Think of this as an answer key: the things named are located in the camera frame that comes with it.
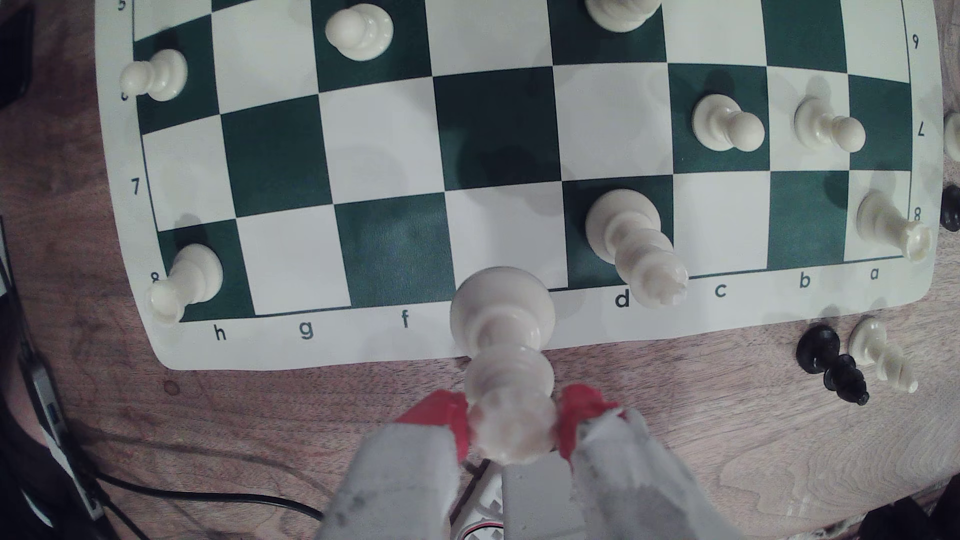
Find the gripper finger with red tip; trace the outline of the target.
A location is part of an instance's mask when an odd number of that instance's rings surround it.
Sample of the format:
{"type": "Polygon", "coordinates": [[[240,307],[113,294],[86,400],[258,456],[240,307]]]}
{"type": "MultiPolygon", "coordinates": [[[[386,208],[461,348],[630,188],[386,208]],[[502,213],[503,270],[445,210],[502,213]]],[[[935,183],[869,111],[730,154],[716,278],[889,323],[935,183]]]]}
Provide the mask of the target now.
{"type": "Polygon", "coordinates": [[[558,397],[556,436],[588,539],[743,538],[636,408],[570,384],[558,397]]]}
{"type": "Polygon", "coordinates": [[[316,539],[449,539],[468,407],[464,393],[438,389],[366,436],[316,539]]]}

